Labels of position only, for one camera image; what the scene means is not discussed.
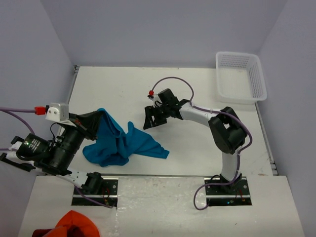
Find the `blue t shirt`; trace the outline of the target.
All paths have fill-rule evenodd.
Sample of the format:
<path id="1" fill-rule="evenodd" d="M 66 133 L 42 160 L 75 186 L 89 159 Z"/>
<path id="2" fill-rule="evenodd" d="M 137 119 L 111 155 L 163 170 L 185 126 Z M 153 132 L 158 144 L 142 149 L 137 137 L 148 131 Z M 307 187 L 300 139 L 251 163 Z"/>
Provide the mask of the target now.
<path id="1" fill-rule="evenodd" d="M 112 118 L 104 109 L 98 125 L 95 143 L 82 150 L 87 161 L 100 167 L 123 166 L 129 162 L 131 155 L 166 159 L 169 151 L 164 149 L 150 134 L 137 129 L 132 122 L 127 123 L 128 131 Z"/>

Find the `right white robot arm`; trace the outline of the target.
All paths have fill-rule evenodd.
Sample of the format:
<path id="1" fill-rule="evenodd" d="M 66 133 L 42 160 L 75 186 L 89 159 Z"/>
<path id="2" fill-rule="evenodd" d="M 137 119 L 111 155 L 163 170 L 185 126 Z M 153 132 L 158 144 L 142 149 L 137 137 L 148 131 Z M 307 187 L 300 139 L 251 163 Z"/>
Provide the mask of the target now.
<path id="1" fill-rule="evenodd" d="M 210 128 L 215 145 L 222 152 L 218 184 L 224 193 L 233 193 L 242 177 L 238 152 L 247 137 L 235 111 L 231 107 L 220 111 L 199 109 L 187 99 L 178 100 L 169 88 L 158 94 L 151 90 L 148 98 L 153 104 L 145 107 L 144 130 L 166 124 L 168 118 L 189 120 Z"/>

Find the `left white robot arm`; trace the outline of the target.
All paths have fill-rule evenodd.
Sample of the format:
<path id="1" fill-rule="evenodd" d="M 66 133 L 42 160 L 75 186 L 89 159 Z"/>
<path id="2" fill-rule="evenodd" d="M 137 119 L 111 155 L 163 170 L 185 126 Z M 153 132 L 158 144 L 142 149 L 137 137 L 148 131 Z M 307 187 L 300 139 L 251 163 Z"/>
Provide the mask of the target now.
<path id="1" fill-rule="evenodd" d="M 84 140 L 96 140 L 101 118 L 101 111 L 62 116 L 49 109 L 46 119 L 61 126 L 64 129 L 62 134 L 53 136 L 49 141 L 32 133 L 25 139 L 16 136 L 11 142 L 11 148 L 1 154 L 0 160 L 27 172 L 41 171 L 64 179 L 85 194 L 100 194 L 105 186 L 102 175 L 71 169 L 70 164 Z"/>

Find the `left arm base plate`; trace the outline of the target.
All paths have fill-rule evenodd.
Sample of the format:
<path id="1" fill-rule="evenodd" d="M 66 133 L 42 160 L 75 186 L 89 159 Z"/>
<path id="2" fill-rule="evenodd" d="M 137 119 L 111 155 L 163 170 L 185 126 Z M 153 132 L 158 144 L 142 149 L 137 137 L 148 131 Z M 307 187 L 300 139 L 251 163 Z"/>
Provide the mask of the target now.
<path id="1" fill-rule="evenodd" d="M 71 206 L 100 206 L 103 204 L 112 208 L 118 205 L 118 185 L 116 178 L 104 179 L 98 191 L 93 193 L 79 188 L 74 188 Z"/>

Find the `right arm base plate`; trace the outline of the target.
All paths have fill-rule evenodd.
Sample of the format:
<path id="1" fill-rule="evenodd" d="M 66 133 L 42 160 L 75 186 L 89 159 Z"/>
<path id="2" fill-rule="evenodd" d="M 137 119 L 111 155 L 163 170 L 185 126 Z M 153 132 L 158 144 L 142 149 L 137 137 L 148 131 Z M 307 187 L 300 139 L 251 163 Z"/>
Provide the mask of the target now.
<path id="1" fill-rule="evenodd" d="M 206 202 L 209 207 L 213 206 L 251 206 L 252 200 L 249 185 L 246 177 L 233 187 L 214 186 L 210 183 L 220 183 L 220 177 L 205 178 Z"/>

